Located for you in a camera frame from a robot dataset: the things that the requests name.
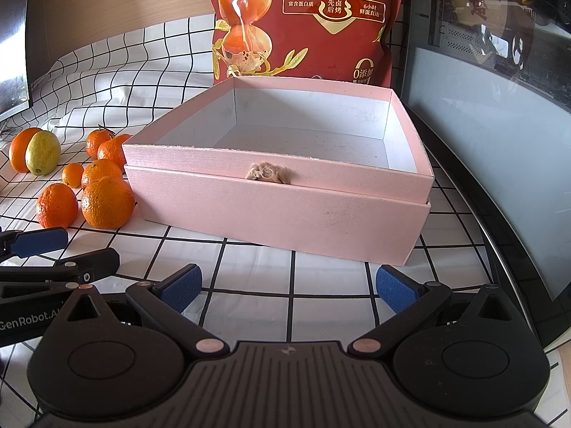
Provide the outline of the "large orange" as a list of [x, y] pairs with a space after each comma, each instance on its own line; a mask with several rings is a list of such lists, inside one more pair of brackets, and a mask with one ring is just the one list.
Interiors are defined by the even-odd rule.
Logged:
[[32, 137], [40, 131], [40, 128], [26, 128], [22, 132], [15, 135], [9, 150], [10, 162], [12, 169], [14, 169], [15, 172], [28, 172], [28, 167], [26, 166], [25, 162], [26, 150]]

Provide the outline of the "green lemon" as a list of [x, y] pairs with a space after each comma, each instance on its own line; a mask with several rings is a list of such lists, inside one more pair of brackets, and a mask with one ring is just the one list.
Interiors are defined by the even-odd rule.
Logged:
[[61, 156], [61, 146], [57, 136], [49, 131], [37, 132], [28, 143], [25, 164], [35, 176], [52, 172]]

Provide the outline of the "mandarin behind group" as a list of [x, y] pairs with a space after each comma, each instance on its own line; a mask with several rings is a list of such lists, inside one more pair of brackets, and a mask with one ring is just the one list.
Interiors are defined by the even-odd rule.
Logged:
[[126, 158], [122, 146], [130, 137], [131, 135], [124, 133], [103, 142], [99, 145], [97, 158], [113, 161], [124, 171]]

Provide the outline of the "stemmed mandarin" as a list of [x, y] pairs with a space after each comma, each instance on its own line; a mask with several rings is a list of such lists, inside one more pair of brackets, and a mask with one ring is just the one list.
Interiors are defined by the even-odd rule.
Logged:
[[94, 129], [87, 135], [85, 142], [85, 151], [90, 158], [97, 159], [99, 147], [102, 143], [109, 141], [114, 137], [114, 133], [106, 128]]

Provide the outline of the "pink gift box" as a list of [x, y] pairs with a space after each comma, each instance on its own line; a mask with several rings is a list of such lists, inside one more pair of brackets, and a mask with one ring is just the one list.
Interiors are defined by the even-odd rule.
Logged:
[[146, 219], [275, 248], [401, 266], [431, 207], [418, 133], [375, 86], [234, 77], [123, 149]]

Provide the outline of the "glass computer case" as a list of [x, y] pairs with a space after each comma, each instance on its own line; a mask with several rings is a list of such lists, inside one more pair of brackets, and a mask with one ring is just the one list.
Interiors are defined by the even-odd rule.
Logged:
[[405, 103], [548, 348], [570, 339], [570, 0], [409, 0]]

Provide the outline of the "black monitor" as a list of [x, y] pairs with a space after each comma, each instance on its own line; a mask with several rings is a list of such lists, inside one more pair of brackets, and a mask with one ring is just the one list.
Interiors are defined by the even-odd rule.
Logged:
[[30, 106], [26, 62], [29, 0], [0, 0], [0, 113], [4, 121]]

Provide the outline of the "red snack bag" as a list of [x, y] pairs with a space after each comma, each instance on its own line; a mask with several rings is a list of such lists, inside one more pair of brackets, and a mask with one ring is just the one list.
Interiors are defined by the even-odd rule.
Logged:
[[286, 75], [387, 87], [401, 0], [211, 0], [214, 79]]

